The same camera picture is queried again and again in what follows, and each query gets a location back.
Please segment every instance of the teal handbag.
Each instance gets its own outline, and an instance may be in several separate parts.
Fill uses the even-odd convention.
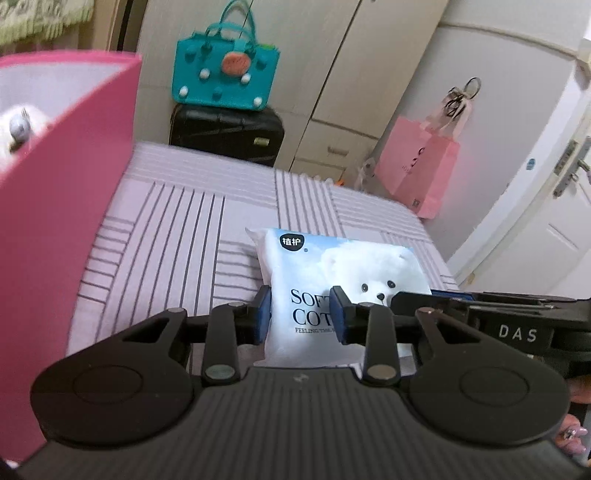
[[[246,16],[249,29],[226,22],[234,8]],[[222,37],[223,30],[240,37]],[[279,50],[256,41],[252,11],[245,0],[231,0],[219,23],[204,33],[179,40],[174,59],[173,98],[178,103],[262,110],[267,105]]]

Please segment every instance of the white wardrobe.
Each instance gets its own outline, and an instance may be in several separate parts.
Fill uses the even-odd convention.
[[[149,0],[135,135],[168,143],[176,42],[227,0]],[[275,166],[338,180],[373,150],[447,0],[252,0],[257,37],[281,51],[269,99],[285,138]],[[230,20],[240,21],[234,12]]]

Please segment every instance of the pink paper bag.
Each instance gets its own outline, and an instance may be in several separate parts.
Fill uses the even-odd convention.
[[[460,145],[457,138],[472,103],[460,100],[460,114],[446,115],[446,97],[423,123],[398,118],[376,167],[375,174],[394,200],[421,218],[434,218],[441,208]]]
[[[375,167],[375,175],[390,195],[394,195],[404,177],[418,161],[433,134],[421,126],[399,116],[386,141]]]
[[[406,205],[420,218],[435,218],[441,208],[460,152],[457,138],[472,112],[470,100],[463,99],[462,103],[464,105],[460,115],[451,121],[446,123],[446,118],[449,117],[444,114],[444,109],[441,109],[421,126],[421,129],[427,126],[426,128],[432,132],[431,138],[425,143],[418,160],[412,163],[407,175],[392,195],[394,200]],[[450,131],[449,136],[446,136],[444,131]]]

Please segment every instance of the pink box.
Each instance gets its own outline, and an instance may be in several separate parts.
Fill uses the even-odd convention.
[[[53,118],[0,174],[0,456],[43,444],[29,392],[65,356],[80,279],[131,158],[141,59],[51,51],[0,59],[0,109]]]

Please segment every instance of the black suitcase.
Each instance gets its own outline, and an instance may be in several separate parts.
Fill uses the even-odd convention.
[[[178,104],[170,145],[272,167],[283,142],[283,124],[270,108],[260,112]]]

